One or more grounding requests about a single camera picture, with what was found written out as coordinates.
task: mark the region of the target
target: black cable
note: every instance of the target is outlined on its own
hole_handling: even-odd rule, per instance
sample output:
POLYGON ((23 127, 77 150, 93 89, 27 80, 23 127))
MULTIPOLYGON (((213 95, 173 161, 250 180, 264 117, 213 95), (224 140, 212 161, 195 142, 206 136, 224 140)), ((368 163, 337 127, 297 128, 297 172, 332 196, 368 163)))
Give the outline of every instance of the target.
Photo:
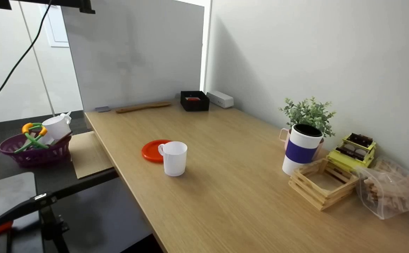
POLYGON ((2 86, 0 87, 0 91, 2 91, 3 87, 5 86, 7 81, 9 80, 9 77, 11 77, 11 75, 14 72, 15 68, 20 64, 20 62, 23 60, 23 58, 25 58, 26 54, 31 50, 31 48, 35 44, 37 38, 39 38, 40 31, 42 30, 42 24, 44 24, 45 16, 47 16, 48 10, 50 9, 50 6, 52 6, 52 1, 53 0, 50 0, 50 2, 48 2, 48 7, 47 7, 47 10, 44 13, 44 16, 42 17, 41 22, 40 22, 39 31, 37 32, 36 38, 34 38, 33 42, 30 45, 30 47, 25 51, 25 53, 22 55, 22 57, 20 57, 19 61, 11 69, 11 72, 9 72, 8 77, 6 77, 5 81, 3 82, 2 86))

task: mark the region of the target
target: mug with purple band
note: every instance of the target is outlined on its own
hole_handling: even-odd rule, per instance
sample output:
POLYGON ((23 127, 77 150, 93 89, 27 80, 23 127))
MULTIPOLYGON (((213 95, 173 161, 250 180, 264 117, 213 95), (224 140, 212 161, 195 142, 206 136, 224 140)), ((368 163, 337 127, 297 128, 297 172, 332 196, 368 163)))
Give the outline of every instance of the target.
POLYGON ((322 138, 322 132, 311 125, 293 125, 287 143, 283 171, 291 176, 295 168, 312 162, 312 157, 314 156, 322 138))

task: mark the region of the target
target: green plant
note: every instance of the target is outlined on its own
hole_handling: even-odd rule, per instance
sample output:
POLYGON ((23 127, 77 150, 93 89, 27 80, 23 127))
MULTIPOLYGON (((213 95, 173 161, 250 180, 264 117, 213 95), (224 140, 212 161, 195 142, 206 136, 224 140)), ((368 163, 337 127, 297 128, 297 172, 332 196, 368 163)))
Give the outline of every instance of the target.
POLYGON ((331 106, 331 102, 324 104, 317 102, 315 97, 311 99, 304 99, 303 102, 294 104, 292 100, 286 98, 287 106, 279 108, 290 119, 287 123, 290 128, 295 124, 312 125, 323 133, 323 137, 334 136, 335 133, 331 130, 329 119, 336 114, 336 112, 328 112, 326 109, 331 106))

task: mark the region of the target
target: potted plant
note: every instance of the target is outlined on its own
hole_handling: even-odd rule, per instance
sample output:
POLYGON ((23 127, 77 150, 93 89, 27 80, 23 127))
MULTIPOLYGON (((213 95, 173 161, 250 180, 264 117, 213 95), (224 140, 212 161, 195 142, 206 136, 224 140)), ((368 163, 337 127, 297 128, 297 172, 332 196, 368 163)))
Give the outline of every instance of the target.
MULTIPOLYGON (((317 102, 316 98, 312 96, 310 99, 304 99, 302 102, 295 104, 291 99, 285 98, 285 103, 287 104, 283 108, 279 108, 280 111, 284 112, 285 115, 289 117, 290 122, 286 123, 290 128, 295 124, 306 124, 312 125, 323 133, 323 137, 334 136, 335 133, 331 129, 329 119, 334 117, 336 112, 328 112, 328 107, 331 106, 331 102, 321 103, 317 102)), ((290 137, 290 129, 283 128, 280 133, 280 140, 285 142, 284 149, 287 148, 288 139, 290 137)), ((323 145, 324 138, 320 141, 317 151, 314 157, 320 151, 323 145)))

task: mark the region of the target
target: black box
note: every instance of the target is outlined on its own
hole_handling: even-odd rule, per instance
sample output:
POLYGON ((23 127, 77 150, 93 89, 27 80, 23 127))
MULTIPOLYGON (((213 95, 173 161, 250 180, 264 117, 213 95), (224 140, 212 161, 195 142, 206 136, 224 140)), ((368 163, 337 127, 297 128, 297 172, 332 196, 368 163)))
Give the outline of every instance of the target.
POLYGON ((209 98, 203 91, 181 91, 181 105, 187 112, 209 111, 209 98), (199 98, 199 101, 190 101, 186 98, 199 98))

